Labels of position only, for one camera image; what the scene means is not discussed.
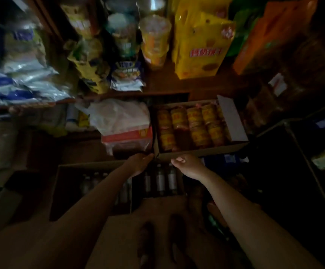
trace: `yellow package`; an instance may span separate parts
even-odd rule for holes
[[[82,39],[68,56],[80,73],[80,78],[94,92],[110,90],[107,76],[110,66],[102,59],[103,46],[98,39]]]
[[[214,76],[235,37],[235,22],[199,13],[181,34],[175,73],[179,79]]]
[[[200,12],[211,14],[218,18],[228,18],[228,7],[232,0],[176,0],[178,8],[175,14],[174,41],[171,58],[176,63],[179,48],[179,38],[183,31],[191,27]]]

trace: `white plastic bag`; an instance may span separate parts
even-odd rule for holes
[[[150,114],[145,103],[105,99],[91,103],[88,108],[75,106],[89,115],[90,125],[98,129],[103,136],[146,129],[150,125]]]

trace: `bottle label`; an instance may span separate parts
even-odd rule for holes
[[[145,176],[145,191],[147,193],[151,192],[151,178],[150,178],[150,176]]]
[[[156,176],[156,187],[157,187],[157,191],[165,190],[165,176],[164,175]]]
[[[169,189],[170,190],[177,190],[178,188],[178,183],[176,181],[176,175],[175,174],[169,174]]]

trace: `shelf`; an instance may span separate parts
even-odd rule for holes
[[[231,68],[231,62],[224,62],[218,73],[211,77],[190,78],[179,80],[174,72],[174,63],[167,60],[164,67],[160,71],[150,71],[146,69],[144,81],[146,87],[143,87],[143,92],[139,91],[114,91],[111,90],[105,94],[96,94],[89,91],[83,96],[84,100],[93,101],[106,98],[121,98],[121,97],[140,97],[152,95],[169,95],[193,93],[194,100],[198,97],[202,99],[212,99],[207,97],[214,97],[220,94],[226,97],[234,98],[241,94],[248,87],[248,82]],[[76,99],[68,98],[60,103],[74,103]],[[0,106],[0,109],[6,109],[7,106]]]

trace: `box flap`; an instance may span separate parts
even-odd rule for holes
[[[232,141],[248,142],[248,138],[243,128],[240,115],[237,112],[233,99],[217,96],[223,116],[225,118]]]

